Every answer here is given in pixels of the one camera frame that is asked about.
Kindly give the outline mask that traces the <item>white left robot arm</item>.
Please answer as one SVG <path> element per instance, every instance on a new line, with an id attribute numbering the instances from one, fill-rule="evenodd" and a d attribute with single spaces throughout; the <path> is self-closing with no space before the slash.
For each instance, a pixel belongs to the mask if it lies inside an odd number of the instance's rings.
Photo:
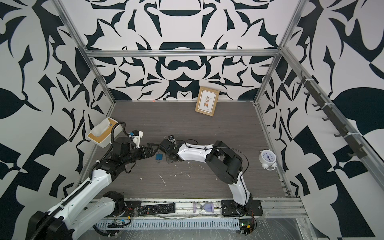
<path id="1" fill-rule="evenodd" d="M 108 193 L 90 208 L 87 205 L 126 170 L 126 165 L 151 158 L 156 152 L 155 144 L 140 144 L 140 131 L 128 133 L 123 129 L 124 137 L 116 139 L 115 129 L 125 126 L 118 122 L 112 127 L 109 149 L 82 184 L 48 211 L 38 211 L 30 218 L 27 240 L 77 240 L 104 217 L 123 211 L 124 196 L 116 192 Z"/>

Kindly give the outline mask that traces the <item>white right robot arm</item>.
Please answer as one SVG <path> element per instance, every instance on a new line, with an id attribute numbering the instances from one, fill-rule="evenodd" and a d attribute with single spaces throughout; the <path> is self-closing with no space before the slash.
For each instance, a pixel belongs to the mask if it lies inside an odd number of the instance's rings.
<path id="1" fill-rule="evenodd" d="M 232 200 L 222 200 L 224 217 L 262 216 L 259 200 L 254 200 L 244 180 L 243 159 L 233 148 L 222 141 L 213 145 L 192 145 L 187 142 L 163 140 L 159 150 L 174 162 L 196 161 L 205 163 L 217 179 L 227 184 L 233 195 Z"/>

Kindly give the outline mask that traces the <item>blue padlock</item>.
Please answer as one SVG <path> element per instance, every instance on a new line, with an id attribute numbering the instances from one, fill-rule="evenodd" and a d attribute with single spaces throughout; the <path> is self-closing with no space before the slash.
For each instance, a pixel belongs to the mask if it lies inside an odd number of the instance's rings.
<path id="1" fill-rule="evenodd" d="M 160 163 L 163 160 L 163 154 L 156 154 L 156 161 L 157 163 Z"/>

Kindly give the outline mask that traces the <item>white tissue box wooden lid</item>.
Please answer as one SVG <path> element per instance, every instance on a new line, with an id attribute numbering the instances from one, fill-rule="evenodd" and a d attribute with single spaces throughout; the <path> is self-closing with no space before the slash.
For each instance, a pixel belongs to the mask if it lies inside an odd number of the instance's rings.
<path id="1" fill-rule="evenodd" d="M 101 148 L 105 148 L 111 143 L 111 131 L 117 123 L 112 118 L 104 119 L 87 134 L 86 139 Z"/>

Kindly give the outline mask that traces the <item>black remote control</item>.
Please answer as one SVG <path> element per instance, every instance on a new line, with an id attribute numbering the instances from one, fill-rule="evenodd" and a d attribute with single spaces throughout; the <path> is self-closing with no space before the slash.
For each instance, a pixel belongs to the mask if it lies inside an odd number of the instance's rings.
<path id="1" fill-rule="evenodd" d="M 139 208 L 139 216 L 152 216 L 173 214 L 176 212 L 176 204 L 157 204 L 157 205 L 144 205 Z"/>

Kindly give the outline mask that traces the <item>purple hourglass timer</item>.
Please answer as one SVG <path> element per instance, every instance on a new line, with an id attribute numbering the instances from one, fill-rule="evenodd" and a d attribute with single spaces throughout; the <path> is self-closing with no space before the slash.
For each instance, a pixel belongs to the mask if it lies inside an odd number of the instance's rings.
<path id="1" fill-rule="evenodd" d="M 201 211 L 204 211 L 206 213 L 214 213 L 215 212 L 215 205 L 213 202 L 206 202 L 206 203 L 197 203 L 193 202 L 193 213 L 200 213 Z"/>

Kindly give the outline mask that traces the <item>white alarm clock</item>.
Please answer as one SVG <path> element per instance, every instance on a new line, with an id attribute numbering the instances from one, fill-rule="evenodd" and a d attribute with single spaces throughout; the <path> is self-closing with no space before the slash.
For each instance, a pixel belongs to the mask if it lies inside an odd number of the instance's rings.
<path id="1" fill-rule="evenodd" d="M 259 161 L 267 171 L 273 171 L 277 166 L 277 156 L 271 150 L 263 150 L 259 154 Z"/>

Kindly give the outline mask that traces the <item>green circuit board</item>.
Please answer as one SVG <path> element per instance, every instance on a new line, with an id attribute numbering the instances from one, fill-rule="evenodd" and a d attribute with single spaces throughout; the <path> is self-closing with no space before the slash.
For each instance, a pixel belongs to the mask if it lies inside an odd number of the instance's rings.
<path id="1" fill-rule="evenodd" d="M 255 219 L 240 219 L 240 234 L 245 236 L 254 232 L 258 226 L 257 221 Z"/>

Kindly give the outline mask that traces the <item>wooden picture frame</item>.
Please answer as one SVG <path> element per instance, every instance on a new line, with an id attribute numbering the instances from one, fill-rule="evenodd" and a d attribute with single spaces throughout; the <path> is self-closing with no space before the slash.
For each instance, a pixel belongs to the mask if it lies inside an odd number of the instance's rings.
<path id="1" fill-rule="evenodd" d="M 213 117 L 219 95 L 217 90 L 200 87 L 195 112 Z"/>

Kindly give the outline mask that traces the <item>small wired circuit board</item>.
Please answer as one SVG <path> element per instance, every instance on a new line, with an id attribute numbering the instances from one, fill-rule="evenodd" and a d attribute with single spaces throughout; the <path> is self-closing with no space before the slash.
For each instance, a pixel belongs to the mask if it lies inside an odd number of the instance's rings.
<path id="1" fill-rule="evenodd" d="M 121 220 L 113 220 L 111 223 L 108 223 L 108 228 L 112 229 L 117 229 L 117 228 L 125 228 L 128 225 L 131 224 L 131 218 L 128 217 L 127 220 L 121 219 Z"/>

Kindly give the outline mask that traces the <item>black wall hook rail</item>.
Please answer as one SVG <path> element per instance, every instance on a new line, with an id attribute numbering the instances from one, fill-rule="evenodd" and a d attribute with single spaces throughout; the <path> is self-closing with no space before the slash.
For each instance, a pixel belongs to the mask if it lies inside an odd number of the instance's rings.
<path id="1" fill-rule="evenodd" d="M 320 88 L 316 80 L 306 78 L 302 73 L 300 73 L 300 75 L 301 80 L 298 84 L 307 89 L 305 95 L 312 96 L 315 100 L 313 107 L 324 112 L 326 116 L 323 117 L 323 121 L 330 121 L 338 131 L 334 136 L 336 138 L 343 138 L 351 148 L 353 153 L 349 154 L 349 156 L 358 157 L 359 159 L 366 157 L 368 154 L 365 150 L 363 141 L 361 140 L 361 134 L 350 126 L 346 117 L 344 117 L 336 104 L 333 103 L 327 94 Z"/>

